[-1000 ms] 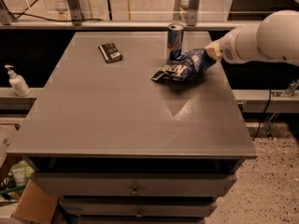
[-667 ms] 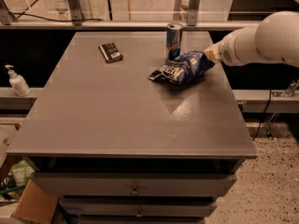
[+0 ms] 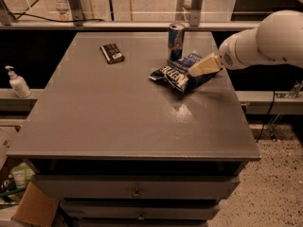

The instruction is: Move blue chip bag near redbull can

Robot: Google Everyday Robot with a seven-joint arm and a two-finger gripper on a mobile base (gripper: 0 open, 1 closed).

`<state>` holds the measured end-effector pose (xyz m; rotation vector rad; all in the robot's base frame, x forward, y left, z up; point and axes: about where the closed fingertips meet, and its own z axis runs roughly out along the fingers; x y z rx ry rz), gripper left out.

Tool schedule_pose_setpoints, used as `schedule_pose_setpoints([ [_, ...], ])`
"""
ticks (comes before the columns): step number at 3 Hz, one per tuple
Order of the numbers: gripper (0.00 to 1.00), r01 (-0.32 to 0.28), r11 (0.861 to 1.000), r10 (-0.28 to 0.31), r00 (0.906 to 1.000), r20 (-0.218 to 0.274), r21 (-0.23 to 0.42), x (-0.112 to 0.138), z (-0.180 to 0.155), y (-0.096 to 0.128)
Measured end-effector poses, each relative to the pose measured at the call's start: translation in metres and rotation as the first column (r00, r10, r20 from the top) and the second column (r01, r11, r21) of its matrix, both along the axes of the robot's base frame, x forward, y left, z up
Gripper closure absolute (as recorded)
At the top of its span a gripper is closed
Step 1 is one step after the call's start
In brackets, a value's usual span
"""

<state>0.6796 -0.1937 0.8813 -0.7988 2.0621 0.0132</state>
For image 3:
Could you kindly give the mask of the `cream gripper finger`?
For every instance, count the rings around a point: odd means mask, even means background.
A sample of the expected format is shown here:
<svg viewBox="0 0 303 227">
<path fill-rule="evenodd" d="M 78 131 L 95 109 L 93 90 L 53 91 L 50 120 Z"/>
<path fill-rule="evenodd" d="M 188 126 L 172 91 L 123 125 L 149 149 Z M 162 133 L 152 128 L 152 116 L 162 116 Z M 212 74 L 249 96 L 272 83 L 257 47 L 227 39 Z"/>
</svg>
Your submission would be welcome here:
<svg viewBox="0 0 303 227">
<path fill-rule="evenodd" d="M 221 70 L 221 63 L 216 58 L 206 58 L 195 63 L 188 69 L 192 77 L 217 73 Z"/>
<path fill-rule="evenodd" d="M 220 62 L 219 56 L 216 55 L 215 53 L 210 53 L 201 59 L 201 61 L 207 61 L 207 60 L 213 60 L 215 62 Z"/>
</svg>

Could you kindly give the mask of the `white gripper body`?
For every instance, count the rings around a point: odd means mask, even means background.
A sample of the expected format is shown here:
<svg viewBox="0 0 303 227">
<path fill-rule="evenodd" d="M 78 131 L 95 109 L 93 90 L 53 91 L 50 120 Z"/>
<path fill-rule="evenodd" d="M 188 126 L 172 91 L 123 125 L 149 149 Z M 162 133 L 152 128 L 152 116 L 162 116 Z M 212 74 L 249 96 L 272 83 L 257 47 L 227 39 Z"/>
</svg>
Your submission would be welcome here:
<svg viewBox="0 0 303 227">
<path fill-rule="evenodd" d="M 246 32 L 238 32 L 225 39 L 219 47 L 222 64 L 230 70 L 244 69 L 248 62 L 248 37 Z"/>
</svg>

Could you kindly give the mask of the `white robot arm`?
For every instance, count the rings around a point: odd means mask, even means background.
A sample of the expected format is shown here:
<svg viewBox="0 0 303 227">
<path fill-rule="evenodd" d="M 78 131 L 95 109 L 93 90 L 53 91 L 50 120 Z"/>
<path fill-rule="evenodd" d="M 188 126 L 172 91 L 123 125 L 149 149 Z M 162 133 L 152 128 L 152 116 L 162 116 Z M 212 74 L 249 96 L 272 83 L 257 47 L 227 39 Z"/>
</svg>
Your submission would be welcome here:
<svg viewBox="0 0 303 227">
<path fill-rule="evenodd" d="M 290 64 L 303 68 L 303 13 L 281 10 L 257 27 L 225 39 L 217 54 L 209 54 L 188 69 L 192 77 L 219 72 L 224 66 L 241 70 L 254 65 Z"/>
</svg>

